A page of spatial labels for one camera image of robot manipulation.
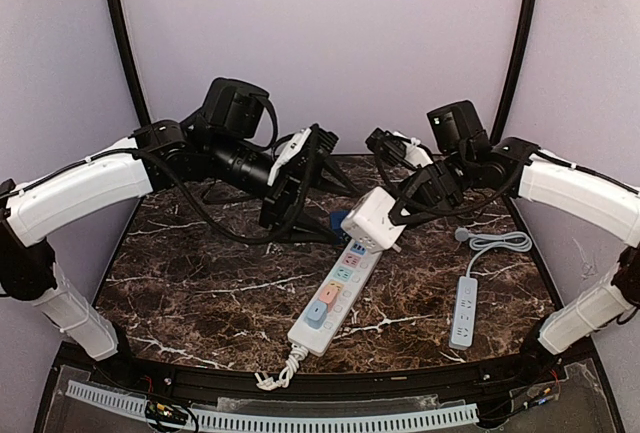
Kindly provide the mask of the white cube socket adapter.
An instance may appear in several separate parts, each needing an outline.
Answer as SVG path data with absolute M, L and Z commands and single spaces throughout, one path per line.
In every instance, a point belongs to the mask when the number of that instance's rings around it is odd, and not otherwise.
M 370 253 L 401 251 L 396 244 L 404 226 L 394 225 L 389 213 L 395 199 L 381 187 L 362 196 L 341 222 L 341 228 Z

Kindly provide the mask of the pink plug adapter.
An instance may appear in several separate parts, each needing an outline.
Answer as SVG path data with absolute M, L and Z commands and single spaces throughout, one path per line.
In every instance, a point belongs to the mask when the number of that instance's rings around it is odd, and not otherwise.
M 326 285 L 319 294 L 318 299 L 327 305 L 327 308 L 331 310 L 335 304 L 342 287 L 337 284 Z

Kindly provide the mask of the light blue plug adapter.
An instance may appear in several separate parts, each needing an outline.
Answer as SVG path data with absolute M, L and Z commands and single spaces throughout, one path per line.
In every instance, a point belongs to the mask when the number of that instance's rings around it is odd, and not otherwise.
M 315 300 L 306 310 L 304 321 L 313 329 L 319 329 L 326 320 L 329 306 L 321 301 Z

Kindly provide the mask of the white multicolour power strip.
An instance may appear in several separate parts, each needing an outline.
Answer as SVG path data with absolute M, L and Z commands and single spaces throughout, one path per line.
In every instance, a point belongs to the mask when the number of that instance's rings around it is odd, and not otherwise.
M 381 253 L 367 239 L 352 239 L 287 334 L 292 345 L 321 357 L 376 268 Z

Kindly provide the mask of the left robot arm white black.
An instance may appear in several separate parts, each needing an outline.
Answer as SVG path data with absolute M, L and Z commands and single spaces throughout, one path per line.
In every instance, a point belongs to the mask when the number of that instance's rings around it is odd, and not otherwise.
M 332 243 L 335 234 L 303 208 L 310 189 L 355 194 L 331 157 L 337 142 L 336 134 L 314 124 L 292 135 L 272 158 L 201 120 L 164 120 L 38 180 L 6 180 L 1 185 L 1 288 L 5 296 L 39 309 L 96 363 L 128 363 L 132 354 L 124 331 L 66 278 L 48 235 L 111 205 L 176 187 L 213 231 L 234 242 Z M 268 234 L 240 236 L 210 217 L 187 187 L 206 179 L 262 200 L 259 223 Z

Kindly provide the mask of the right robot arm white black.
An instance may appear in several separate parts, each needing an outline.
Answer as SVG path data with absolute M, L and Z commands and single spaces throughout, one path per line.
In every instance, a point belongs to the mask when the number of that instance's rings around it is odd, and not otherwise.
M 508 138 L 490 146 L 481 136 L 447 141 L 443 158 L 417 169 L 400 185 L 391 223 L 405 226 L 475 211 L 469 188 L 488 188 L 557 208 L 613 234 L 625 249 L 612 269 L 562 309 L 540 321 L 525 350 L 558 356 L 639 305 L 639 190 L 561 159 L 538 145 Z

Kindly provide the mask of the dark blue cube socket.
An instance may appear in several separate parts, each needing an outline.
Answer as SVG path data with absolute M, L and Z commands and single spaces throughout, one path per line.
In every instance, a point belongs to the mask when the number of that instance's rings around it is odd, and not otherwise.
M 329 215 L 330 229 L 335 234 L 338 244 L 346 244 L 351 239 L 349 234 L 342 228 L 342 222 L 348 214 L 348 210 L 336 210 L 332 211 Z

